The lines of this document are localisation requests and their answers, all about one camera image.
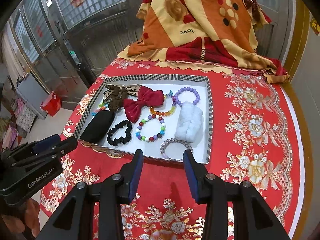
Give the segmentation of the leopard print bow scrunchie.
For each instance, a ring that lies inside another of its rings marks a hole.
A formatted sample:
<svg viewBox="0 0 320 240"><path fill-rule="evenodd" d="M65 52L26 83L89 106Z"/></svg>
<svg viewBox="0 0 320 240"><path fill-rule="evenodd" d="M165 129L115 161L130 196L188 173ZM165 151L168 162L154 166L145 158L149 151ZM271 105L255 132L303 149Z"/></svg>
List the leopard print bow scrunchie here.
<svg viewBox="0 0 320 240"><path fill-rule="evenodd" d="M103 103L107 104L109 111L116 112L123 107L124 100L128 99L129 96L138 96L141 85L106 85L105 88Z"/></svg>

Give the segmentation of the black cloth hair clip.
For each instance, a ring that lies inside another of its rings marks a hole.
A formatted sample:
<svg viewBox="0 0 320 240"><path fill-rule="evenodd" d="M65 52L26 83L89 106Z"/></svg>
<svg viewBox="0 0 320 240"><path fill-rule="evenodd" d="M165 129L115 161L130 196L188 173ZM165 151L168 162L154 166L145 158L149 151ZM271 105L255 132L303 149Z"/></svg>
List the black cloth hair clip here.
<svg viewBox="0 0 320 240"><path fill-rule="evenodd" d="M99 142L110 129L115 113L112 111L99 111L86 126L80 139L90 143Z"/></svg>

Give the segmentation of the striped white tray box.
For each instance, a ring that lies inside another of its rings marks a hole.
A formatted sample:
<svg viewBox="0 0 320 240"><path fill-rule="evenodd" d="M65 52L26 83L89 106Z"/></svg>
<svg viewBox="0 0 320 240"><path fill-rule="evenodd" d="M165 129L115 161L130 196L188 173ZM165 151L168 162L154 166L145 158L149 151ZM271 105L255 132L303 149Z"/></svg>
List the striped white tray box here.
<svg viewBox="0 0 320 240"><path fill-rule="evenodd" d="M193 88L198 93L200 99L197 103L203 111L202 126L196 137L196 141L191 143L193 155L198 163L208 164L211 156L212 139L213 139L213 100L210 81L205 76L196 75L180 75L180 74L146 74L146 75L126 75L126 76L103 76L100 87L96 89L94 95L85 97L89 102L86 103L82 117L78 121L74 136L79 139L86 126L93 119L93 113L99 108L104 98L106 85L143 85L152 90L162 90L163 93L175 94L181 88ZM107 150L108 153L119 156L122 154L132 155L136 149L141 149L146 159L152 161L174 161L181 162L183 158L184 146L178 143L173 143L168 147L165 153L161 153L161 145L164 141L172 139L175 136L178 117L181 107L177 106L169 116L164 116L164 134L160 139L154 142L149 142L150 136L160 132L161 124L159 121L151 121L148 117L151 115L148 107L142 108L139 121L145 120L146 125L143 126L140 133L141 138L138 139L137 128L139 123L132 125L132 139L125 145L111 146L106 138L107 134L97 143L90 143L93 149Z"/></svg>

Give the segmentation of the metal security door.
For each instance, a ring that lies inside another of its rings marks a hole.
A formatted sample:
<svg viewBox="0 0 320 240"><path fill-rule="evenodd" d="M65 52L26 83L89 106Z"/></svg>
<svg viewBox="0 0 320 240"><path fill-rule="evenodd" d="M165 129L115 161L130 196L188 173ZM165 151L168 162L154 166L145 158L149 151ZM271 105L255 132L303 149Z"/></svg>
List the metal security door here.
<svg viewBox="0 0 320 240"><path fill-rule="evenodd" d="M73 109L142 34L142 0L1 0L1 49L15 87L33 74Z"/></svg>

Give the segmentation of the grey cabinet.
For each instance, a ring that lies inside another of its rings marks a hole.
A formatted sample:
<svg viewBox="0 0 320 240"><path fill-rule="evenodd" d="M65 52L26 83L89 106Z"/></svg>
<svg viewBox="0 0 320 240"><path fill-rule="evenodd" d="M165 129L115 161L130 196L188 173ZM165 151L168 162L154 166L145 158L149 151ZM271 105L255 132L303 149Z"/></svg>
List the grey cabinet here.
<svg viewBox="0 0 320 240"><path fill-rule="evenodd" d="M18 83L16 91L29 107L40 119L47 117L46 111L41 109L41 103L47 98L48 94L38 83L33 74L28 74L25 79Z"/></svg>

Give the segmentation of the red velvet bow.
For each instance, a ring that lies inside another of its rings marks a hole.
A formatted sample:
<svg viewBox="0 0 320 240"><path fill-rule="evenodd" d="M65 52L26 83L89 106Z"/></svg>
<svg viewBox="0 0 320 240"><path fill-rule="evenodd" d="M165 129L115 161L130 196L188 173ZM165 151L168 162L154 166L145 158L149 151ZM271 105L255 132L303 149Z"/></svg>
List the red velvet bow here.
<svg viewBox="0 0 320 240"><path fill-rule="evenodd" d="M164 102L164 94L162 90L152 90L149 87L140 86L137 93L137 100L124 99L123 107L127 119L135 123L138 121L142 108L162 106Z"/></svg>

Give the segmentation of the white fluffy scrunchie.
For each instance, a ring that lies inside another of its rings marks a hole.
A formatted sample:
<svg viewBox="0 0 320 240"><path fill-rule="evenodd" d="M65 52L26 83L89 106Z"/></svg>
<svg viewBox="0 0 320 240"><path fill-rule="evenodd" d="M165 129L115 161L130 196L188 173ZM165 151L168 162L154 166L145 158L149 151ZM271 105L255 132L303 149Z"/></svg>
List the white fluffy scrunchie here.
<svg viewBox="0 0 320 240"><path fill-rule="evenodd" d="M182 104L175 137L187 142L195 142L202 126L203 111L191 102Z"/></svg>

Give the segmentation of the black scrunchie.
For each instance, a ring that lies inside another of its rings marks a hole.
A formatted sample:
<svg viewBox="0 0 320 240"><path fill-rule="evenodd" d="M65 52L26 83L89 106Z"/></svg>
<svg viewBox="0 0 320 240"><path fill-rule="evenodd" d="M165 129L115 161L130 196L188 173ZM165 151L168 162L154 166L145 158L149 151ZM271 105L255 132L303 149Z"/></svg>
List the black scrunchie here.
<svg viewBox="0 0 320 240"><path fill-rule="evenodd" d="M111 128L107 133L107 142L111 146L125 145L131 139L132 123L129 120L123 120Z"/></svg>

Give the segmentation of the red wall decoration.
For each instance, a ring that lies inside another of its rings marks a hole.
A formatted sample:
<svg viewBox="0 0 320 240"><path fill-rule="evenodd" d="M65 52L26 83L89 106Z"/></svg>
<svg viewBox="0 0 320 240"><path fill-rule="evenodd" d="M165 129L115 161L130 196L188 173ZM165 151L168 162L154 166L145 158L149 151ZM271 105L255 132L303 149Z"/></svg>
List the red wall decoration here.
<svg viewBox="0 0 320 240"><path fill-rule="evenodd" d="M318 22L316 21L316 19L313 16L310 21L310 27L313 30L313 32L315 33L315 35L318 36L320 34L320 25L318 24Z"/></svg>

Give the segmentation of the red bucket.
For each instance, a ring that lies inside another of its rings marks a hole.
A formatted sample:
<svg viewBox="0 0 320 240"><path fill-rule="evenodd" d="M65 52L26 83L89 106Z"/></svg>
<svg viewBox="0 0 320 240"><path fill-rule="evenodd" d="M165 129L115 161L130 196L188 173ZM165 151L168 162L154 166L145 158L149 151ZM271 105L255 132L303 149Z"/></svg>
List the red bucket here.
<svg viewBox="0 0 320 240"><path fill-rule="evenodd" d="M52 91L40 105L40 109L50 116L54 116L61 107L61 98L54 91Z"/></svg>

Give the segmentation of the orange red folded blanket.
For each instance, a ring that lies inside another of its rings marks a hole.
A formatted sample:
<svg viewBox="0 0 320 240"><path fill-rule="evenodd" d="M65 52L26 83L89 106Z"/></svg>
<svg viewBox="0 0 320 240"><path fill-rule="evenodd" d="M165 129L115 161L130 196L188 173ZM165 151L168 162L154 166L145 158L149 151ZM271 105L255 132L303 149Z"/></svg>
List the orange red folded blanket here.
<svg viewBox="0 0 320 240"><path fill-rule="evenodd" d="M143 0L140 39L119 57L209 71L217 65L260 71L268 83L289 80L278 59L257 54L255 31L270 24L257 0Z"/></svg>

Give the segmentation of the red floral bedspread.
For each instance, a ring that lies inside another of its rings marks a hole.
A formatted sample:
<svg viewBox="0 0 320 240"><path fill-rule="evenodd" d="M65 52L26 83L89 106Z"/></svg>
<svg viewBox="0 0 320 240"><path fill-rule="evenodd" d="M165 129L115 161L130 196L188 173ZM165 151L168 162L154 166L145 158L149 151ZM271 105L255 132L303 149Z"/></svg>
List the red floral bedspread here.
<svg viewBox="0 0 320 240"><path fill-rule="evenodd" d="M74 136L88 95L94 95L103 76L180 74L205 76L213 100L213 139L208 172L229 183L249 181L270 206L287 234L297 227L304 194L304 153L297 117L280 85L262 75L219 69L205 72L161 68L150 62L115 59L84 93L65 125L62 137ZM179 99L191 102L193 88L181 88ZM167 98L157 114L169 116ZM40 207L52 215L79 182L92 185L116 173L131 156L95 150L80 141L62 158L63 173L41 192ZM145 158L137 193L132 203L121 206L126 239L201 239L205 206L193 200L182 162Z"/></svg>

